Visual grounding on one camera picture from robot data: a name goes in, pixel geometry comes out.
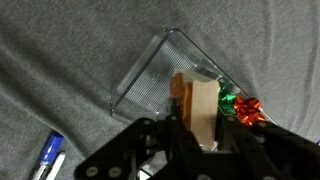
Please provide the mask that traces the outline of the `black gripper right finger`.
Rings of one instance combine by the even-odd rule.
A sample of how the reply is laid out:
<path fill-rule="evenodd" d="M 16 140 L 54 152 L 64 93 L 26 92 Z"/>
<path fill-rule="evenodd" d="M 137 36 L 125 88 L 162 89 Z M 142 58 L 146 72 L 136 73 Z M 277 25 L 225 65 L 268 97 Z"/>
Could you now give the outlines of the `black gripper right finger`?
<path fill-rule="evenodd" d="M 280 180 L 275 168 L 255 135 L 235 115 L 219 115 L 216 127 L 218 149 L 230 151 L 239 180 Z"/>

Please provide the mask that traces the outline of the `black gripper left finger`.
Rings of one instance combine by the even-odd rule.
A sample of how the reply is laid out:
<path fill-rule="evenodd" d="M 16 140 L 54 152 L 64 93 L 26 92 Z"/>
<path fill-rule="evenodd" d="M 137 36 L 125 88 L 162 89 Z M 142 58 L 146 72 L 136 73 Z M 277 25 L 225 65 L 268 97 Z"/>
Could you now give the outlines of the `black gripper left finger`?
<path fill-rule="evenodd" d="M 202 150 L 183 123 L 181 109 L 175 99 L 168 100 L 166 126 L 169 136 L 169 167 L 180 180 L 198 180 Z"/>

